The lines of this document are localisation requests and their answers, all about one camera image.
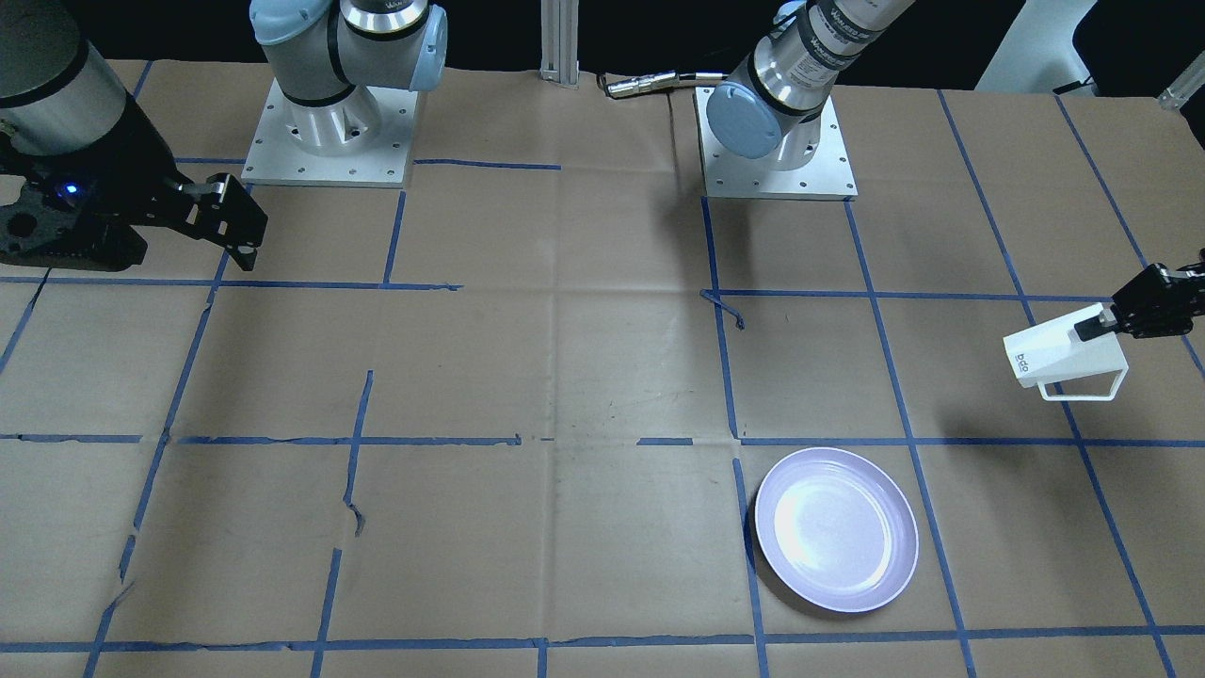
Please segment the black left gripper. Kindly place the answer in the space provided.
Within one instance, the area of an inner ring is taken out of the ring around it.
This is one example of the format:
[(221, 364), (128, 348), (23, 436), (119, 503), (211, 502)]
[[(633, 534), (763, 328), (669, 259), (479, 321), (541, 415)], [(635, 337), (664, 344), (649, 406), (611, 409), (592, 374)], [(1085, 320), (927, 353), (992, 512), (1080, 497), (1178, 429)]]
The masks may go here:
[(1092, 342), (1109, 334), (1133, 338), (1183, 336), (1194, 328), (1193, 318), (1204, 313), (1204, 250), (1199, 261), (1178, 269), (1146, 266), (1112, 296), (1113, 316), (1092, 316), (1072, 330), (1080, 342)]

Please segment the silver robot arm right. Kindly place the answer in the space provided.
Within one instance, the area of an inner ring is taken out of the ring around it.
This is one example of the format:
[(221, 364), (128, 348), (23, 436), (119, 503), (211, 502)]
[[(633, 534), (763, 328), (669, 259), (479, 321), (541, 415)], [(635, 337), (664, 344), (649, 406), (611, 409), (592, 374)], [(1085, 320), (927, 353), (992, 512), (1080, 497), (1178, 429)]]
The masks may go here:
[[(370, 90), (439, 86), (447, 17), (429, 1), (253, 1), (249, 24), (298, 149), (345, 153), (378, 137)], [(254, 269), (268, 217), (230, 173), (202, 182), (60, 1), (2, 4), (2, 263), (117, 273), (143, 263), (137, 226), (221, 246)]]

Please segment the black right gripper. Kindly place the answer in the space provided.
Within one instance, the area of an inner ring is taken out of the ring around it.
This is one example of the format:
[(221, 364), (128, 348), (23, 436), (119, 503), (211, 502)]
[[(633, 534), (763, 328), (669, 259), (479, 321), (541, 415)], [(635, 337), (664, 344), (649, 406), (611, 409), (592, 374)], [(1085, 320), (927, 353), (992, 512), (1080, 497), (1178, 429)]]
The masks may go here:
[(114, 126), (81, 151), (34, 155), (2, 125), (2, 173), (23, 184), (2, 206), (1, 263), (117, 273), (141, 265), (137, 226), (172, 229), (223, 248), (246, 273), (255, 267), (268, 214), (233, 173), (190, 182), (133, 95)]

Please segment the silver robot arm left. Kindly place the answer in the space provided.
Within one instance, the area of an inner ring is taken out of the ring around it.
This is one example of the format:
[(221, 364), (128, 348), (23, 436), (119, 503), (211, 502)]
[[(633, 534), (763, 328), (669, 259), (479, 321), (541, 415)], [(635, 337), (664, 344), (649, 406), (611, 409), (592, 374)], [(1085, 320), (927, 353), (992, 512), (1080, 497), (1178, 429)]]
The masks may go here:
[[(723, 149), (748, 160), (770, 158), (787, 140), (819, 138), (819, 120), (839, 73), (851, 66), (909, 1), (790, 1), (772, 30), (715, 86), (705, 105), (707, 125)], [(1203, 316), (1203, 263), (1171, 269), (1148, 265), (1115, 291), (1111, 303), (1072, 335), (1092, 342), (1107, 334), (1133, 338), (1181, 336)]]

